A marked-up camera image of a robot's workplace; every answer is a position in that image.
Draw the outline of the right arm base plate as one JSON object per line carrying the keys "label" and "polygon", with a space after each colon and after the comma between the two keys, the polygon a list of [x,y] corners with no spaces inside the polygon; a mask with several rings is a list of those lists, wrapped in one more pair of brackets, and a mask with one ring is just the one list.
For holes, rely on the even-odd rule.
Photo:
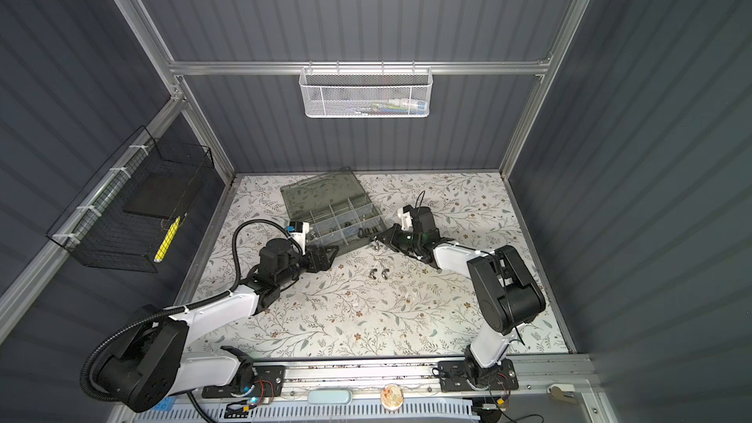
{"label": "right arm base plate", "polygon": [[445,393],[508,393],[519,389],[517,373],[508,358],[488,368],[478,367],[469,360],[442,360],[432,368],[432,375],[439,380]]}

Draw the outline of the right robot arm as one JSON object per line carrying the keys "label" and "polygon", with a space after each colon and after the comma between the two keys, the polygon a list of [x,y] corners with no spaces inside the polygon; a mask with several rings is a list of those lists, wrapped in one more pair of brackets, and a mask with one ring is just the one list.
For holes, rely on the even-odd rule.
{"label": "right robot arm", "polygon": [[465,362],[472,370],[501,363],[511,343],[520,338],[518,328],[546,310],[542,289],[514,247],[464,246],[440,233],[427,207],[403,207],[399,222],[375,239],[394,252],[471,280],[484,319],[466,352]]}

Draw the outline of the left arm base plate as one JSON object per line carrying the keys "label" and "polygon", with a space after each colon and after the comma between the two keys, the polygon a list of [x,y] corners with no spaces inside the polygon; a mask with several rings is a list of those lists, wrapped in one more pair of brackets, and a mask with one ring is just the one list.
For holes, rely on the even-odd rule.
{"label": "left arm base plate", "polygon": [[279,397],[285,382],[286,368],[282,365],[261,365],[240,370],[224,386],[208,386],[202,389],[203,399],[272,399]]}

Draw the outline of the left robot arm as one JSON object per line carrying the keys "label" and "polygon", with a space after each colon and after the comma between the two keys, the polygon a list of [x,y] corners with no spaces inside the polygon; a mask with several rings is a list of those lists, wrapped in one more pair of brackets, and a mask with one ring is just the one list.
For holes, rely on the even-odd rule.
{"label": "left robot arm", "polygon": [[80,387],[97,401],[117,401],[135,412],[165,397],[205,387],[235,398],[262,395],[264,380],[254,360],[235,346],[193,352],[198,339],[240,319],[266,311],[306,272],[329,270],[336,246],[303,248],[288,238],[272,239],[260,261],[229,290],[181,307],[145,307],[86,358]]}

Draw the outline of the black hex bolt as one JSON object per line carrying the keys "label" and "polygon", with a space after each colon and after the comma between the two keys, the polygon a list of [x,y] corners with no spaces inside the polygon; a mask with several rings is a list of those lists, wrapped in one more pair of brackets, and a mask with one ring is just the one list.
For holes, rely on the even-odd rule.
{"label": "black hex bolt", "polygon": [[373,238],[379,233],[376,227],[360,227],[358,229],[358,237],[360,238]]}

